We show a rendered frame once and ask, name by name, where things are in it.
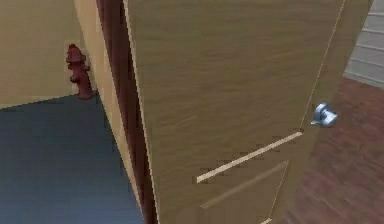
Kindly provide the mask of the light brown wooden room door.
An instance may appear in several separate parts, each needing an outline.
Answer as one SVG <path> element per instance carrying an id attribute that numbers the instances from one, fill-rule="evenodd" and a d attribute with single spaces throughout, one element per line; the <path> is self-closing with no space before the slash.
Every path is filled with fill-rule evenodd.
<path id="1" fill-rule="evenodd" d="M 159 224 L 276 224 L 373 0 L 126 0 Z"/>

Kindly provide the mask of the dark red hydrant-shaped object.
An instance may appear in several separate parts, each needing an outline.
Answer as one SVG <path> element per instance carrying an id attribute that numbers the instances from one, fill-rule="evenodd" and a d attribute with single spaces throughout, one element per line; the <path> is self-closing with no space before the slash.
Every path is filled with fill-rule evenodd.
<path id="1" fill-rule="evenodd" d="M 68 46 L 66 63 L 68 69 L 72 71 L 70 82 L 78 87 L 78 97 L 91 99 L 94 96 L 94 91 L 88 74 L 90 67 L 86 64 L 86 56 L 76 44 Z"/>

